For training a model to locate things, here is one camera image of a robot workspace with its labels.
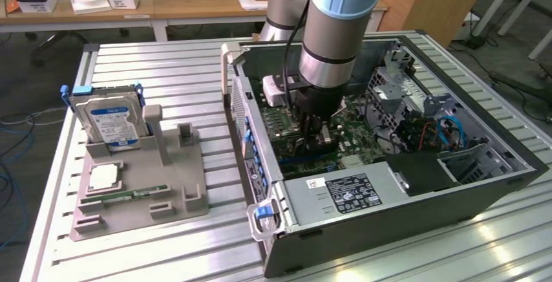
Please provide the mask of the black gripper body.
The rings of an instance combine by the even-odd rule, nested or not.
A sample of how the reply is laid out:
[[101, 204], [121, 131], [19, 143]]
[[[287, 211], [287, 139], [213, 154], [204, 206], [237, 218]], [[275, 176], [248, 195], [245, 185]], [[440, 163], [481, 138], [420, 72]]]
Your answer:
[[333, 88], [321, 88], [317, 86], [300, 88], [295, 100], [299, 111], [323, 120], [328, 120], [339, 110], [344, 91], [344, 85]]

